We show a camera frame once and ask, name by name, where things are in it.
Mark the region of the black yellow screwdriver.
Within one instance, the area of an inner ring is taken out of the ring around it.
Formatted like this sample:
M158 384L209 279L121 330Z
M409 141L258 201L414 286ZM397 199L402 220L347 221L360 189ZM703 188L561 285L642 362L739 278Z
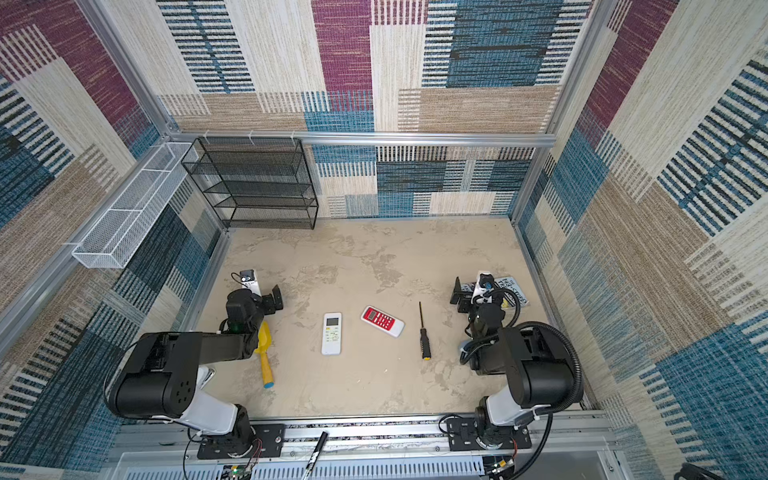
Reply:
M427 329L424 325L422 304L419 304L419 316L420 316L420 348L422 359L428 361L431 359L431 347Z

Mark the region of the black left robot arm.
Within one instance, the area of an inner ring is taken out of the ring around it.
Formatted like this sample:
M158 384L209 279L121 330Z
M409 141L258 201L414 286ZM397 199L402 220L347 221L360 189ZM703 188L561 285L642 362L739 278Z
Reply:
M142 335L115 378L105 384L105 403L118 417L162 420L197 432L200 460L277 458L282 424L256 426L245 406L205 392L212 364L257 357L267 388L274 376L267 351L272 344L266 316L283 309L279 287L261 296L249 288L230 292L219 331L155 332Z

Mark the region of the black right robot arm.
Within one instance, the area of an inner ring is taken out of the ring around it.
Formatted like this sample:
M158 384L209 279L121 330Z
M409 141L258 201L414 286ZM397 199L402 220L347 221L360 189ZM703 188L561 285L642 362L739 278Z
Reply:
M481 398L472 416L448 416L439 427L452 451L527 449L528 427L581 401L583 373L575 348L548 323L520 320L521 297L481 272L473 283L456 280L450 303L467 315L459 363L506 385Z

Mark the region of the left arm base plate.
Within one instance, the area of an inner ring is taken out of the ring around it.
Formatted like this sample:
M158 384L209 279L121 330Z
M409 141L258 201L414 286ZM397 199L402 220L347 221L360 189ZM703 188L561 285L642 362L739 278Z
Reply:
M277 458L282 452L285 430L285 424L255 424L243 438L234 434L206 435L196 457L198 460Z

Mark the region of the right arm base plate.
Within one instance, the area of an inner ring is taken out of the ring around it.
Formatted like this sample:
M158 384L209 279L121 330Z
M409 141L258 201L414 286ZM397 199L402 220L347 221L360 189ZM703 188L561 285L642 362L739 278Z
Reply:
M438 429L448 438L451 451L515 450L532 447L530 435L523 428L482 425L474 418L445 415Z

